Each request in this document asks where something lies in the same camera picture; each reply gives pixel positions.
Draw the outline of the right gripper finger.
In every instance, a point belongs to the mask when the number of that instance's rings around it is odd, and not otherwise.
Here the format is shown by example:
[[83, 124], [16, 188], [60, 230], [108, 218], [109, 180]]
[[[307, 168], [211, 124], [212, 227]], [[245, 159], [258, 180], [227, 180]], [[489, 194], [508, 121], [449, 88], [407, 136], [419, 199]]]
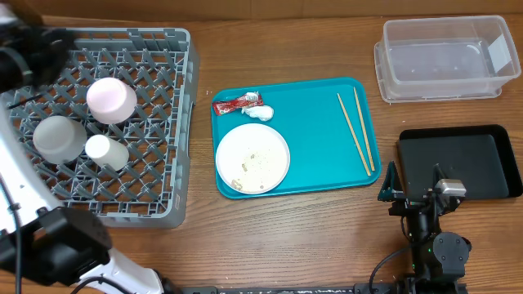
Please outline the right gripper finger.
[[442, 169], [440, 168], [440, 164], [437, 163], [433, 167], [433, 174], [432, 174], [432, 190], [434, 192], [441, 192], [443, 190], [443, 187], [446, 185], [446, 176]]
[[378, 201], [395, 202], [400, 200], [405, 200], [405, 192], [400, 181], [396, 163], [390, 161], [387, 166], [385, 180], [378, 194]]

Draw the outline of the grey bowl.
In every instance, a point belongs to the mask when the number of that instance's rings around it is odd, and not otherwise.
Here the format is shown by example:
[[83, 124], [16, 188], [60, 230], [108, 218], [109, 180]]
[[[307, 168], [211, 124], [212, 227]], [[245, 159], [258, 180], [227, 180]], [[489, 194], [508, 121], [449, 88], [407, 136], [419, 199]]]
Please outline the grey bowl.
[[58, 115], [43, 119], [33, 135], [36, 150], [53, 164], [74, 161], [83, 152], [86, 142], [87, 132], [80, 122]]

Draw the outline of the small pink-white bowl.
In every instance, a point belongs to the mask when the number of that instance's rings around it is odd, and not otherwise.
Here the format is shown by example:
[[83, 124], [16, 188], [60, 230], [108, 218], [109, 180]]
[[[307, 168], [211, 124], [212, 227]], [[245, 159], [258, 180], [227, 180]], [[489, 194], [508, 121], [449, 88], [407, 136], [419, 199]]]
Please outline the small pink-white bowl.
[[132, 116], [137, 97], [130, 86], [117, 78], [101, 78], [87, 89], [87, 106], [98, 122], [117, 124]]

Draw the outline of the white cup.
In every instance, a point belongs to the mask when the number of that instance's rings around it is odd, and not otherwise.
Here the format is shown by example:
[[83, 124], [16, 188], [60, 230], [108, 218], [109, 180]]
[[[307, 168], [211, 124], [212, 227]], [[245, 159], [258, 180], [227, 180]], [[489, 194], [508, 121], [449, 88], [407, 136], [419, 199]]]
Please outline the white cup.
[[127, 165], [129, 152], [122, 143], [104, 135], [94, 135], [85, 144], [86, 155], [98, 166], [112, 167], [115, 171]]

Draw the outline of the large white plate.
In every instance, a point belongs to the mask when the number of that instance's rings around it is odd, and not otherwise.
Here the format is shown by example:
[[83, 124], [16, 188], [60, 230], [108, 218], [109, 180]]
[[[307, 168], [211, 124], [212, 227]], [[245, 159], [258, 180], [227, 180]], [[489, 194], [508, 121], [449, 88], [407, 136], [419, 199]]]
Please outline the large white plate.
[[272, 127], [248, 123], [220, 140], [215, 164], [221, 180], [235, 192], [264, 194], [276, 188], [290, 168], [290, 149]]

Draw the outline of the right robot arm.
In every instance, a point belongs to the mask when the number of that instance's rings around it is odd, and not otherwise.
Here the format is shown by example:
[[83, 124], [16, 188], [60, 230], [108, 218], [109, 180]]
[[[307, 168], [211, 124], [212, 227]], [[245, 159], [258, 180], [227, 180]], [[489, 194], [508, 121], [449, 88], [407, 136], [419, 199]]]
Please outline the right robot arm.
[[[371, 293], [465, 293], [458, 280], [465, 275], [465, 264], [472, 250], [470, 241], [440, 228], [439, 218], [454, 212], [465, 199], [460, 180], [448, 179], [439, 165], [433, 167], [433, 186], [420, 199], [407, 196], [394, 162], [389, 162], [378, 200], [391, 204], [389, 214], [400, 218], [408, 245], [386, 256], [369, 278]], [[389, 260], [410, 252], [412, 274], [404, 274], [392, 285], [375, 286], [376, 273]]]

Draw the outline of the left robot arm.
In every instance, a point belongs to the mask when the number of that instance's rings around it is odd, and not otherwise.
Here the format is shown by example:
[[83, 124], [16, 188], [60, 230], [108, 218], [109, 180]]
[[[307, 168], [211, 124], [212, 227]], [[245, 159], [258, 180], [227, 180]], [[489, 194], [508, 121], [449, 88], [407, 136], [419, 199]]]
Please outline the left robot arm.
[[[74, 34], [1, 18], [1, 90], [55, 80], [68, 60]], [[1, 106], [1, 268], [43, 286], [61, 283], [79, 292], [178, 293], [158, 271], [113, 248], [93, 213], [64, 207], [34, 172]]]

